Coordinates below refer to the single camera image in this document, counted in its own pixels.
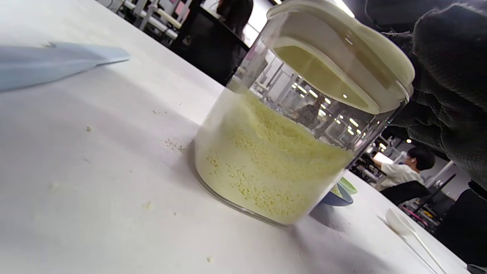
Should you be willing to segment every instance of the bowl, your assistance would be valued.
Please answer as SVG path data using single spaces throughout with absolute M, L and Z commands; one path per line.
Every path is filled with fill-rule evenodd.
M 348 194 L 348 192 L 345 190 L 345 188 L 337 184 L 338 190 L 340 190 L 341 195 L 343 198 L 338 197 L 335 195 L 333 192 L 329 192 L 321 202 L 320 204 L 327 204 L 327 205 L 332 205 L 332 206 L 348 206 L 353 204 L 354 200 L 352 199 L 352 196 Z
M 356 194 L 357 193 L 357 189 L 355 188 L 355 186 L 349 182 L 347 179 L 345 179 L 345 177 L 342 177 L 340 179 L 340 181 L 338 181 L 338 183 L 350 194 L 350 195 L 353 195 L 353 194 Z

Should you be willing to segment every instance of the man with black hair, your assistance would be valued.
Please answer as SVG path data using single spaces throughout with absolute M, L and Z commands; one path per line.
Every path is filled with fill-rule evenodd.
M 388 187 L 410 181 L 418 181 L 424 184 L 419 172 L 433 167 L 434 154 L 429 149 L 415 147 L 408 151 L 404 164 L 386 164 L 374 159 L 373 161 L 387 175 L 375 186 L 379 191 L 382 191 Z

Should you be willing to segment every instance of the table surface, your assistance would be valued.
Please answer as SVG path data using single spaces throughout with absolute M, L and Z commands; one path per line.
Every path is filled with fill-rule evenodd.
M 0 93 L 1 273 L 431 273 L 384 223 L 392 204 L 351 173 L 353 205 L 320 205 L 288 229 L 208 195 L 186 147 L 222 86 L 96 1 L 2 1 L 0 22 L 2 43 L 132 55 Z M 449 273 L 467 273 L 413 225 Z

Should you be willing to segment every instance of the glass jar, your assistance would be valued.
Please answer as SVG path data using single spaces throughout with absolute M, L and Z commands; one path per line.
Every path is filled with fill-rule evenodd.
M 287 226 L 408 102 L 414 69 L 333 3 L 290 1 L 267 17 L 198 131 L 195 167 L 219 200 Z

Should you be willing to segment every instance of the white lid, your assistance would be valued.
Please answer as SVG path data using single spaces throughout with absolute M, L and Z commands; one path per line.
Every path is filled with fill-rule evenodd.
M 290 0 L 267 17 L 283 13 L 272 50 L 316 89 L 371 114 L 409 101 L 414 67 L 385 36 L 326 0 Z

